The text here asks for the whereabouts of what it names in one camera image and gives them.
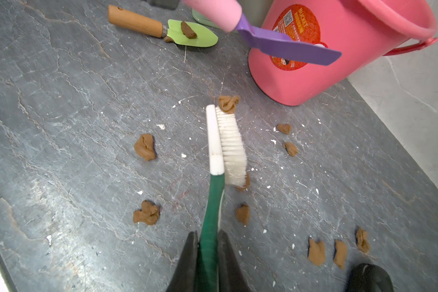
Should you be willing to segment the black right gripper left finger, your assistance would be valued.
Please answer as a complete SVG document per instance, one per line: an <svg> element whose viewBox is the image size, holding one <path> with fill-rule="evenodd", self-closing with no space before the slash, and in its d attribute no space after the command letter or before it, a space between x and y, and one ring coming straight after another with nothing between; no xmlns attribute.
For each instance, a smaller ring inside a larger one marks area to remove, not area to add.
<svg viewBox="0 0 438 292"><path fill-rule="evenodd" d="M188 234L182 249L178 265L166 292L193 292L198 258L198 234L192 231Z"/></svg>

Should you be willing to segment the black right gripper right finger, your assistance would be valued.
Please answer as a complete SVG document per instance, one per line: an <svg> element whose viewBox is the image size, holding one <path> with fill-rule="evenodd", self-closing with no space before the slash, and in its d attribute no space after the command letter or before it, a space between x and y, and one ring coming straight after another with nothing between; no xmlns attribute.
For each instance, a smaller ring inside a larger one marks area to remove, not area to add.
<svg viewBox="0 0 438 292"><path fill-rule="evenodd" d="M218 233L219 291L250 292L227 233Z"/></svg>

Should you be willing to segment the white cleaning brush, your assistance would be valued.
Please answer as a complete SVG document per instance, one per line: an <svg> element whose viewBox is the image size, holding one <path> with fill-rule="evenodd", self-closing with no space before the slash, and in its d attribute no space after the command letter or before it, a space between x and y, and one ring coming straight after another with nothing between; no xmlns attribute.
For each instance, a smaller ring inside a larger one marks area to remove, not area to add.
<svg viewBox="0 0 438 292"><path fill-rule="evenodd" d="M219 291L218 233L225 186L245 183L247 156L234 114L219 107L206 107L209 150L209 195L201 229L195 290Z"/></svg>

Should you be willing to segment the purple trowel pink handle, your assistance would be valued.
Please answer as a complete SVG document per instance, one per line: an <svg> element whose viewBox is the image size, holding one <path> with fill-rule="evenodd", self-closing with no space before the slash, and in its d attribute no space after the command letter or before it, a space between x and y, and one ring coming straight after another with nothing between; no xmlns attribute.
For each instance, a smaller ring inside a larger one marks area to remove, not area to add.
<svg viewBox="0 0 438 292"><path fill-rule="evenodd" d="M286 34L251 25L236 0L190 0L184 3L223 31L237 31L251 48L259 49L272 57L328 66L342 56L339 51L293 41Z"/></svg>

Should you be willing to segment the loose brown soil lump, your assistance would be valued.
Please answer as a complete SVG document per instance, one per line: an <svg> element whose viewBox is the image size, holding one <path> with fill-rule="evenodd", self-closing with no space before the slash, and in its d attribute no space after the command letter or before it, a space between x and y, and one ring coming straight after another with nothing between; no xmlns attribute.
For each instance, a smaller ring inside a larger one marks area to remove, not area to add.
<svg viewBox="0 0 438 292"><path fill-rule="evenodd" d="M141 209L135 210L133 213L134 223L145 223L148 226L155 225L160 217L160 207L148 200L144 200L141 204Z"/></svg>

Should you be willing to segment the soil lumps near black brush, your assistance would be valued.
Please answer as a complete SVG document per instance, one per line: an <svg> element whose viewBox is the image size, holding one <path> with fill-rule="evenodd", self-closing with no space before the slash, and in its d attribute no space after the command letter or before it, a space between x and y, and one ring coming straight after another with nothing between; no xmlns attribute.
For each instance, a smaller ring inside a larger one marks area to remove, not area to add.
<svg viewBox="0 0 438 292"><path fill-rule="evenodd" d="M355 233L356 246L364 254L368 254L371 245L368 239L368 232L362 228L358 228ZM345 269L346 259L348 255L347 244L341 240L334 241L335 252L333 255L333 263L341 270ZM309 249L307 259L315 265L321 266L326 261L326 246L323 241L315 242L309 238Z"/></svg>

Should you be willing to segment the black oval brush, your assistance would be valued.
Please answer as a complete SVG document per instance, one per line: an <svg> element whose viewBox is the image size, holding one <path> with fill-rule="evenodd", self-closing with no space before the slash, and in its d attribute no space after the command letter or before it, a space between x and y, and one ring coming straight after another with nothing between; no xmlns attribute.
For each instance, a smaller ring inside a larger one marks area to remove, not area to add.
<svg viewBox="0 0 438 292"><path fill-rule="evenodd" d="M393 292L389 274L380 266L359 264L350 273L347 292Z"/></svg>

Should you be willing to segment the soil lump on purple trowel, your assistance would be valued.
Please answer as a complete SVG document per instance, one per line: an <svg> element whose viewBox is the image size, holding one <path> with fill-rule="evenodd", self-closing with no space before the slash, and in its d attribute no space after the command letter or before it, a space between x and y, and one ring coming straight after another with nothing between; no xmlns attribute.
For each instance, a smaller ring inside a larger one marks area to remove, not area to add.
<svg viewBox="0 0 438 292"><path fill-rule="evenodd" d="M239 103L239 96L220 96L218 106L225 114L234 114Z"/></svg>

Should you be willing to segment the green trowel near tissue box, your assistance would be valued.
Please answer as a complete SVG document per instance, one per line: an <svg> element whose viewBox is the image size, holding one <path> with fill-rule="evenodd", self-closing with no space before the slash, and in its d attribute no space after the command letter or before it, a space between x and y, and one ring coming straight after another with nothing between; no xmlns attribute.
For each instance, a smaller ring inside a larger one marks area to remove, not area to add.
<svg viewBox="0 0 438 292"><path fill-rule="evenodd" d="M219 38L210 29L198 23L187 22L197 33L197 39L188 39L181 31L181 21L170 19L165 26L163 23L139 15L135 12L110 5L108 19L111 24L136 31L141 34L162 38L165 42L174 42L177 45L192 47L213 47Z"/></svg>

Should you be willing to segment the brown soil lump on trowel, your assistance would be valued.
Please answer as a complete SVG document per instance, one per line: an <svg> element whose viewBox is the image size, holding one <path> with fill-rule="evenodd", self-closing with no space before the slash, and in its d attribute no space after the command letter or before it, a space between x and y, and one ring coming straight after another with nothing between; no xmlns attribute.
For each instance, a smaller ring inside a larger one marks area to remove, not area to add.
<svg viewBox="0 0 438 292"><path fill-rule="evenodd" d="M185 37L188 39L197 39L197 33L188 25L187 22L181 22L181 31Z"/></svg>

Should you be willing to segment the pink plastic bucket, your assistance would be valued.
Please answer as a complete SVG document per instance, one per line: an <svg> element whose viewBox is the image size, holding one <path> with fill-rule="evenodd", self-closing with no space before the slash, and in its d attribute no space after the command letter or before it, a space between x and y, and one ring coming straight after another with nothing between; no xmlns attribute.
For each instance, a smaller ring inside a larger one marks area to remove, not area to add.
<svg viewBox="0 0 438 292"><path fill-rule="evenodd" d="M275 1L263 28L341 52L328 66L249 52L257 86L272 100L297 106L382 56L434 44L438 26L426 1Z"/></svg>

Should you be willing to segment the mint green tissue box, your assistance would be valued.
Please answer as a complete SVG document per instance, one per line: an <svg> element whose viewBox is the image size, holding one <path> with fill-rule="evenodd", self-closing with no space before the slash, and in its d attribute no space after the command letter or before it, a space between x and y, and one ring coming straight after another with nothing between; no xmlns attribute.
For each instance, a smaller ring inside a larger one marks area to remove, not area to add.
<svg viewBox="0 0 438 292"><path fill-rule="evenodd" d="M208 27L214 27L219 28L216 24L214 24L212 21L210 21L208 18L206 18L201 13L197 12L195 9L192 9L192 16L193 19L202 25L208 26Z"/></svg>

